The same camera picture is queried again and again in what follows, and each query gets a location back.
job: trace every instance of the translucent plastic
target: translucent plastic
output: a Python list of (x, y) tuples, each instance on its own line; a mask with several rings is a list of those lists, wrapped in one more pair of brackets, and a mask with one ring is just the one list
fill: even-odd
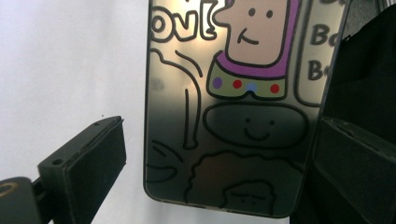
[(146, 193), (289, 216), (346, 9), (334, 0), (151, 0)]

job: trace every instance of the black object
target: black object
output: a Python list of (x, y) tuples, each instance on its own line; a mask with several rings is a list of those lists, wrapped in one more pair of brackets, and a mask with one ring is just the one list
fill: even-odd
[(356, 34), (362, 26), (384, 9), (382, 0), (352, 0), (346, 17), (343, 38)]
[(396, 6), (343, 42), (298, 224), (396, 223)]
[(0, 223), (91, 223), (125, 165), (121, 117), (95, 122), (39, 165), (0, 182)]

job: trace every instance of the eye drawing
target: eye drawing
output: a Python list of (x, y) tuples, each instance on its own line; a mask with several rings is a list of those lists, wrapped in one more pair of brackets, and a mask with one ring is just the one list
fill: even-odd
[(267, 16), (268, 19), (271, 19), (274, 16), (274, 11), (273, 10), (268, 10), (266, 16)]
[(256, 9), (253, 7), (253, 8), (251, 8), (251, 9), (248, 11), (248, 15), (249, 15), (250, 17), (253, 17), (254, 14), (256, 14)]

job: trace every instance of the red dot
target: red dot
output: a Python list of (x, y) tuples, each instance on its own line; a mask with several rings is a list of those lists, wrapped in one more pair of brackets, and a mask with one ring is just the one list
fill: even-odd
[(241, 80), (236, 80), (233, 82), (233, 87), (236, 89), (239, 89), (242, 87), (242, 81)]
[(271, 93), (278, 93), (280, 91), (279, 85), (274, 84), (271, 86)]

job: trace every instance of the mouth drawing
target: mouth drawing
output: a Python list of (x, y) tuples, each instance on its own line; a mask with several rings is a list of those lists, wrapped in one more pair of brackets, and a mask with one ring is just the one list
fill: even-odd
[(263, 136), (253, 136), (251, 133), (249, 133), (248, 128), (245, 128), (245, 135), (253, 141), (264, 141), (267, 140), (271, 134), (266, 133)]
[(238, 36), (238, 44), (240, 44), (242, 42), (242, 40), (244, 40), (245, 42), (251, 44), (251, 45), (259, 45), (259, 41), (258, 40), (252, 40), (249, 39), (247, 37), (245, 37), (245, 32), (248, 30), (248, 28), (245, 28), (241, 34)]

